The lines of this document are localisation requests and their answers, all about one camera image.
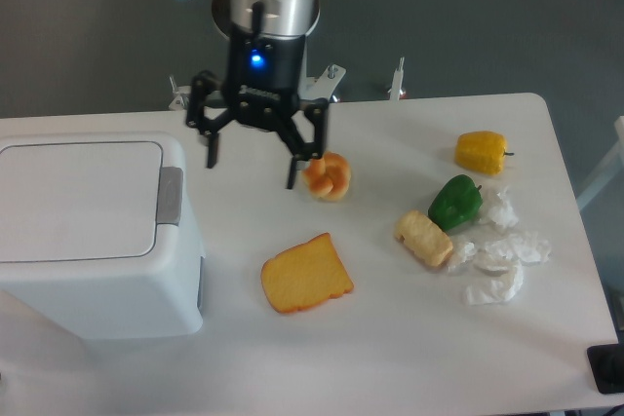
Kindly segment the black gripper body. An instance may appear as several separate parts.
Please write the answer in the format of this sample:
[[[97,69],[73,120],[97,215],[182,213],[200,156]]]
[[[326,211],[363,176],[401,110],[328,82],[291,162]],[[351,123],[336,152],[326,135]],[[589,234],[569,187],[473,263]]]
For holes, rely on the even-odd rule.
[[[267,31],[266,1],[251,6],[251,28],[234,23],[222,94],[234,119],[248,127],[294,130],[305,37]]]

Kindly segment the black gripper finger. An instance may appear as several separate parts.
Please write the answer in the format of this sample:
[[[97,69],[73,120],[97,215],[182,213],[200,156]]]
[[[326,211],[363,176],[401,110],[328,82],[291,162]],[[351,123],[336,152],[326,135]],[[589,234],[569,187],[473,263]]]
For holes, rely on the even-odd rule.
[[[272,111],[274,130],[291,152],[286,188],[291,190],[296,182],[300,165],[319,160],[326,152],[330,103],[326,98],[299,100],[295,110],[279,106]],[[311,137],[305,139],[293,116],[301,113],[311,126]]]
[[[208,97],[219,91],[221,82],[209,70],[198,72],[191,80],[190,96],[186,108],[185,124],[194,129],[206,140],[207,162],[206,167],[212,169],[218,161],[218,147],[220,131],[233,121],[233,114],[225,105],[224,110],[216,117],[206,115]]]

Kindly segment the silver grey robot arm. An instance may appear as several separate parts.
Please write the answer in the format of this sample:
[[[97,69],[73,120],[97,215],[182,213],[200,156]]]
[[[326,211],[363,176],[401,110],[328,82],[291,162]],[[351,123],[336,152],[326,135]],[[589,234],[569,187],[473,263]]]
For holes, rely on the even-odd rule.
[[[219,133],[232,121],[280,137],[292,154],[289,188],[300,164],[323,156],[330,103],[300,92],[316,6],[317,0],[229,0],[225,77],[198,72],[186,107],[187,127],[206,140],[208,167],[216,165]]]

